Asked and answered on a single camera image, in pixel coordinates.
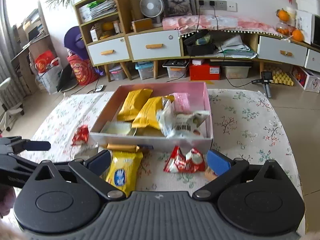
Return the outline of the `gold wafer bar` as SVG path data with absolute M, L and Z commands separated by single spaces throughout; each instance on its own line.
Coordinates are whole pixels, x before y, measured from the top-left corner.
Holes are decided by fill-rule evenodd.
M 140 147 L 137 145 L 118 145 L 118 144 L 108 144 L 107 149 L 110 151 L 121 151 L 121 152 L 139 152 Z

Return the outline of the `yellow biscuit packet blue logo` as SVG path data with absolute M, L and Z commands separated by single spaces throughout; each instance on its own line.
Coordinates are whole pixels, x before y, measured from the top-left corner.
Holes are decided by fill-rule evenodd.
M 142 159 L 142 152 L 113 151 L 106 182 L 123 191 L 128 197 L 135 191 L 137 172 Z

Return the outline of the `red white candy bag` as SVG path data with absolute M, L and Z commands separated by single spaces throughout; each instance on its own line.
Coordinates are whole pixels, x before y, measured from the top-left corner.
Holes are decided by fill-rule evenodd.
M 203 154 L 192 148 L 183 154 L 179 146 L 175 146 L 163 168 L 167 173 L 196 173 L 204 172 L 206 168 Z

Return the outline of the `small red snack packet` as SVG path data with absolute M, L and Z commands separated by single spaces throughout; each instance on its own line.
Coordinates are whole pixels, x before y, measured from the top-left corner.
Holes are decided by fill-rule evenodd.
M 86 144 L 89 138 L 89 130 L 87 125 L 79 126 L 72 138 L 72 146 Z

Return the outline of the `white nut snack bag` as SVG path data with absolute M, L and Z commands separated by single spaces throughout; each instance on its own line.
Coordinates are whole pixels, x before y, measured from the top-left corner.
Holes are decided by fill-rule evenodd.
M 175 113 L 170 101 L 157 112 L 161 133 L 166 138 L 203 138 L 200 126 L 209 117 L 210 111 L 199 110 L 189 114 Z

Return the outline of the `yellow snack bag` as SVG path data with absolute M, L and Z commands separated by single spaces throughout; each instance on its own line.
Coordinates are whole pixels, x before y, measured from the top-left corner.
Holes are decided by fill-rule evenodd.
M 117 120 L 133 121 L 150 98 L 152 92 L 153 90 L 149 88 L 130 91 L 117 115 Z
M 174 100 L 175 97 L 173 95 L 156 96 L 149 98 L 142 109 L 139 111 L 136 118 L 133 120 L 131 127 L 152 127 L 154 129 L 160 130 L 157 120 L 157 112 L 163 109 L 164 103 L 166 103 L 167 101 L 173 102 Z

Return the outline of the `pink clear snack packet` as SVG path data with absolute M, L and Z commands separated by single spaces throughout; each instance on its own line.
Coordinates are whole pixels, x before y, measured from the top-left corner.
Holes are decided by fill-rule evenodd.
M 188 93 L 173 93 L 173 96 L 174 101 L 172 104 L 175 113 L 191 113 L 191 106 Z

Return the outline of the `floral tablecloth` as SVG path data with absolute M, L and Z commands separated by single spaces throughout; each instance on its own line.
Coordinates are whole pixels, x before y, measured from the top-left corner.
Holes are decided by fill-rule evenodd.
M 163 171 L 172 151 L 145 151 L 137 187 L 127 197 L 84 166 L 71 146 L 75 130 L 111 95 L 69 96 L 43 136 L 48 151 L 23 151 L 38 166 L 21 188 L 15 217 L 27 239 L 298 239 L 304 217 L 288 138 L 267 97 L 208 89 L 214 149 L 233 161 L 217 176 Z

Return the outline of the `red gift bag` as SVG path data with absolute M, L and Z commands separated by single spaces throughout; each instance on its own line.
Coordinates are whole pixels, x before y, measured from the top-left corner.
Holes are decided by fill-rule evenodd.
M 90 59 L 83 60 L 75 54 L 67 57 L 67 60 L 79 85 L 85 86 L 98 79 L 99 76 L 94 70 Z

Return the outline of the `red shoe box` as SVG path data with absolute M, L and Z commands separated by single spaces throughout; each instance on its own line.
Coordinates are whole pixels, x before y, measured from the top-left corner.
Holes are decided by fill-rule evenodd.
M 191 64 L 189 76 L 191 81 L 220 80 L 220 66 L 214 66 L 210 62 L 205 62 L 201 65 Z

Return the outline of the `yellow egg tray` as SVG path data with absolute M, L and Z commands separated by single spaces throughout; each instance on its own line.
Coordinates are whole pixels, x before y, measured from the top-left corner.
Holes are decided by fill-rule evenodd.
M 272 83 L 286 86 L 294 85 L 294 81 L 291 79 L 289 74 L 284 72 L 282 69 L 272 70 Z

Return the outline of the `blue lid storage bin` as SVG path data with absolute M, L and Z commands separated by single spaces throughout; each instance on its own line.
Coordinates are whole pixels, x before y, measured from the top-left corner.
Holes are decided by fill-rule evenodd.
M 141 80 L 153 78 L 153 62 L 152 61 L 136 62 L 135 69 L 138 70 Z

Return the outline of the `black storage basket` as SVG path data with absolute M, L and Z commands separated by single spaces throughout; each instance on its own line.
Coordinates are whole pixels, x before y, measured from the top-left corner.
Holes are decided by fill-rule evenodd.
M 210 55 L 217 47 L 208 30 L 200 30 L 182 38 L 183 49 L 187 56 Z

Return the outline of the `long wooden tv cabinet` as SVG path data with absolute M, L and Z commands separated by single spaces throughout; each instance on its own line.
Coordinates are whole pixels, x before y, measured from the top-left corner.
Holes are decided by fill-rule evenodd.
M 213 61 L 258 61 L 285 63 L 319 72 L 319 48 L 283 35 L 236 33 L 209 30 L 217 47 L 210 55 L 187 56 L 177 30 L 160 28 L 129 34 L 127 41 L 133 62 L 167 59 L 210 59 Z

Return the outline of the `pink cloth runner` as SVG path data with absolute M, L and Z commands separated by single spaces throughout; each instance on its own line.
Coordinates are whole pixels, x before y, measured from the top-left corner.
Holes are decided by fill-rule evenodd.
M 180 35 L 200 30 L 226 31 L 236 33 L 259 33 L 279 36 L 274 27 L 253 18 L 240 16 L 185 15 L 167 17 L 162 20 L 164 30 L 177 30 Z

